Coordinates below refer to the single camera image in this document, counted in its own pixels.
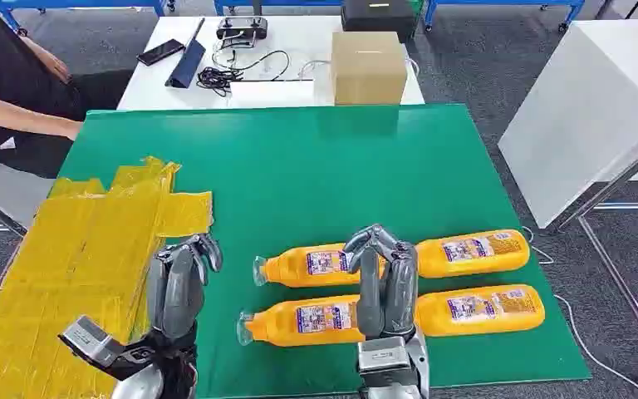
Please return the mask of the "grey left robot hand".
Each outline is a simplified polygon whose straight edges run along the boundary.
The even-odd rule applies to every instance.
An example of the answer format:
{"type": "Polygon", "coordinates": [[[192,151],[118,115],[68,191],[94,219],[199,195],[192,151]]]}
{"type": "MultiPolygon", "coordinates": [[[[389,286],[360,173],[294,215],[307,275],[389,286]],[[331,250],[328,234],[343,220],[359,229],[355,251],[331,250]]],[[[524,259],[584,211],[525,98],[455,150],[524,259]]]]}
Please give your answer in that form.
{"type": "Polygon", "coordinates": [[[187,335],[203,307],[209,273],[222,265],[221,249],[210,233],[194,234],[156,252],[146,277],[151,327],[169,340],[187,335]]]}

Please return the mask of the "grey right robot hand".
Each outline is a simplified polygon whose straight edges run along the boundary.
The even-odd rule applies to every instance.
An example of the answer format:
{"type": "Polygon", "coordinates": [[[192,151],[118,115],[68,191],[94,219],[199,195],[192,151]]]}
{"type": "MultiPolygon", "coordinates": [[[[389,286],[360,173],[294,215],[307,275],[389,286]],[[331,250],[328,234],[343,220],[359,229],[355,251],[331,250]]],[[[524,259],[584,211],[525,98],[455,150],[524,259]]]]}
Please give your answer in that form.
{"type": "Polygon", "coordinates": [[[418,254],[379,224],[368,226],[344,245],[350,273],[358,273],[357,325],[367,340],[411,337],[418,296],[418,254]]]}

